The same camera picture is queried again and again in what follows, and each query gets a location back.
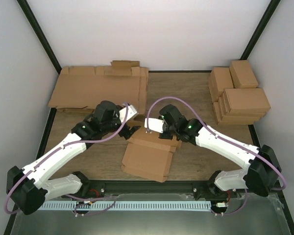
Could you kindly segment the brown cardboard paper box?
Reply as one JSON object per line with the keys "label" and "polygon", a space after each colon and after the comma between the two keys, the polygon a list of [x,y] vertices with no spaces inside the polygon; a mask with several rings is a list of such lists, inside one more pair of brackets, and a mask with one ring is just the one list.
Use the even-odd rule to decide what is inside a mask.
{"label": "brown cardboard paper box", "polygon": [[122,171],[147,180],[164,182],[168,178],[174,152],[182,145],[174,137],[159,138],[157,132],[147,133],[140,128],[128,140],[122,160]]}

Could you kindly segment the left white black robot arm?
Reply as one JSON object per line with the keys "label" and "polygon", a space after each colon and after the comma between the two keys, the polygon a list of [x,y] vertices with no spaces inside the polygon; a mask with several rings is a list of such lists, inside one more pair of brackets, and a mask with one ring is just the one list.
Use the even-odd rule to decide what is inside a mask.
{"label": "left white black robot arm", "polygon": [[129,139],[139,126],[129,128],[127,121],[136,117],[138,111],[133,105],[116,105],[102,101],[83,121],[71,129],[65,138],[53,149],[36,161],[7,173],[6,200],[12,200],[18,209],[29,215],[37,211],[46,201],[53,198],[76,194],[80,198],[90,192],[88,178],[81,172],[58,179],[51,176],[77,155],[85,152],[95,143],[112,139],[114,136]]}

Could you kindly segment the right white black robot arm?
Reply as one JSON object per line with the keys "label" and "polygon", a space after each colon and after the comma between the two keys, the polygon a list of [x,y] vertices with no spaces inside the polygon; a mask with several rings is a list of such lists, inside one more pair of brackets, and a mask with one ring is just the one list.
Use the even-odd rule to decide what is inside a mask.
{"label": "right white black robot arm", "polygon": [[274,189],[281,167],[271,147],[245,144],[210,126],[205,127],[196,118],[187,120],[171,104],[162,108],[159,114],[163,121],[163,132],[159,135],[161,139],[176,136],[179,141],[207,148],[240,166],[239,170],[219,170],[211,176],[208,184],[211,196],[220,197],[230,189],[248,189],[259,196],[267,197]]}

